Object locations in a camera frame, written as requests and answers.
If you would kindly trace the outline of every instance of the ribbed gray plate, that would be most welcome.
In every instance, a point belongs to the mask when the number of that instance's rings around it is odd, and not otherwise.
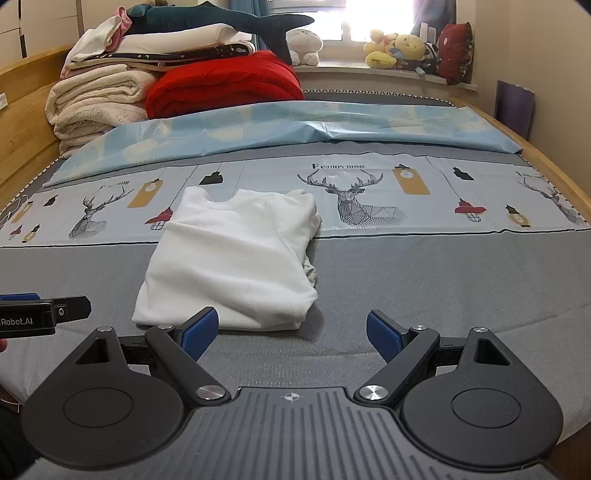
[[[22,478],[556,480],[541,465],[498,474],[445,465],[410,443],[388,410],[361,407],[342,388],[243,388],[229,404],[196,410],[172,444],[142,462],[81,472],[41,460]]]

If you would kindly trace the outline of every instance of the blue rubber pad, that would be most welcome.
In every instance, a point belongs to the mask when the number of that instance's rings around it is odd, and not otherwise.
[[[194,325],[183,332],[181,348],[197,361],[217,337],[219,320],[215,309],[207,312]]]
[[[366,328],[368,340],[387,362],[392,361],[404,348],[401,335],[373,313],[368,315]]]
[[[0,301],[27,301],[41,300],[36,293],[15,293],[11,295],[0,295]]]

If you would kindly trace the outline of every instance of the metal pivot bolt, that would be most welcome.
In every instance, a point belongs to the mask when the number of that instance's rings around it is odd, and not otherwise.
[[[366,385],[359,390],[359,395],[365,400],[382,400],[388,395],[388,390],[381,385]]]
[[[219,400],[226,394],[226,389],[219,385],[204,385],[197,389],[197,396],[202,400]]]

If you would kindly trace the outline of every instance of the window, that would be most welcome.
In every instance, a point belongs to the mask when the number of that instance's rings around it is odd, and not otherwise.
[[[271,14],[302,13],[314,18],[310,30],[329,45],[369,40],[371,29],[386,33],[410,33],[413,0],[269,0]]]

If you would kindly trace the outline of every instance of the crosshair symbol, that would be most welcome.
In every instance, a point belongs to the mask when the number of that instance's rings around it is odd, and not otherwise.
[[[284,398],[284,399],[286,399],[287,401],[290,401],[291,403],[293,403],[293,402],[295,402],[296,400],[299,400],[299,399],[301,398],[301,396],[300,396],[300,395],[298,395],[298,394],[297,394],[297,393],[295,393],[295,392],[289,392],[288,394],[286,394],[286,395],[283,395],[283,397],[282,397],[282,398]]]

